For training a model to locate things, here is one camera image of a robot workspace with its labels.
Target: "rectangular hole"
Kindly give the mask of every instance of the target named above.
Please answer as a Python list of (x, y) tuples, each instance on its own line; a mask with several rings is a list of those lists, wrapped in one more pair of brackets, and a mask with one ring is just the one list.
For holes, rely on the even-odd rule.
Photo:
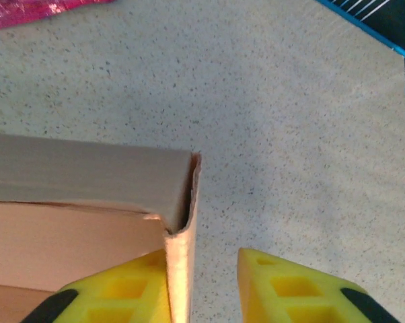
[(295, 306), (287, 313), (292, 323), (346, 323), (332, 306)]
[(95, 308), (87, 312), (82, 323), (129, 323), (132, 316), (132, 309)]
[(279, 297), (308, 297), (322, 295), (316, 285), (305, 277), (277, 277), (271, 280), (271, 285)]
[(108, 284), (101, 293), (101, 297), (110, 299), (140, 298), (147, 286), (144, 279), (121, 278)]
[(264, 259), (264, 258), (258, 258), (256, 260), (256, 262), (262, 266), (273, 266), (276, 263), (274, 261), (268, 260), (268, 259)]

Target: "yellow object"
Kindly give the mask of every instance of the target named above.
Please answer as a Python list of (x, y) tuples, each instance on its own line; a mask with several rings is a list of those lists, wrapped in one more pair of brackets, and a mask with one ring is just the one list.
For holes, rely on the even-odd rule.
[(170, 323), (165, 251), (64, 286), (79, 295), (54, 323)]
[(243, 323), (371, 323), (340, 291), (367, 294), (350, 281), (244, 248), (237, 275)]

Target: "cardboard box flap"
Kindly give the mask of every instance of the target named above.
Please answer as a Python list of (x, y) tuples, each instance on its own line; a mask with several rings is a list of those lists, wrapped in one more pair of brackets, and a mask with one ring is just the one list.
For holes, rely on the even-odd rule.
[(189, 322), (200, 162), (0, 134), (0, 285), (53, 292), (165, 248), (172, 322)]
[(0, 201), (93, 201), (161, 215), (176, 233), (187, 220), (182, 196), (191, 158), (187, 151), (0, 134)]
[(189, 217), (185, 228), (165, 237), (167, 252), (168, 293), (173, 323), (189, 323), (194, 286), (196, 215), (198, 210), (198, 185), (201, 156), (192, 158), (192, 190)]

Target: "brown cardboard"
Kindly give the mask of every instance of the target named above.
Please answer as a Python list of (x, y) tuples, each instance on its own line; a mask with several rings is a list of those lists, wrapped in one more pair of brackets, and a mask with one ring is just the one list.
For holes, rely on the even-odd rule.
[[(172, 319), (187, 322), (199, 172), (187, 151), (0, 135), (3, 299), (17, 293), (30, 311), (47, 292), (165, 248)], [(8, 306), (4, 323), (24, 312), (8, 317)]]

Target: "cardboard edge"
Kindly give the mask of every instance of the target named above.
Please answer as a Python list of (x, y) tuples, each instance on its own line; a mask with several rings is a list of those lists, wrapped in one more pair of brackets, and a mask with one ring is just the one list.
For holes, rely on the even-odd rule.
[(62, 200), (62, 201), (34, 201), (34, 202), (20, 202), (20, 201), (0, 201), (0, 205), (39, 205), (45, 207), (53, 207), (59, 209), (71, 209), (76, 211), (90, 211), (109, 213), (123, 216), (133, 216), (143, 220), (156, 220), (160, 221), (164, 230), (171, 233), (165, 219), (156, 213), (150, 213), (142, 207), (130, 205), (128, 203), (109, 203), (106, 201), (95, 200)]
[(0, 323), (21, 322), (52, 292), (0, 285)]
[(201, 155), (192, 155), (190, 203), (186, 225), (177, 233), (165, 232), (167, 257), (168, 295), (172, 323), (189, 323), (194, 283), (196, 215), (198, 209), (198, 184)]

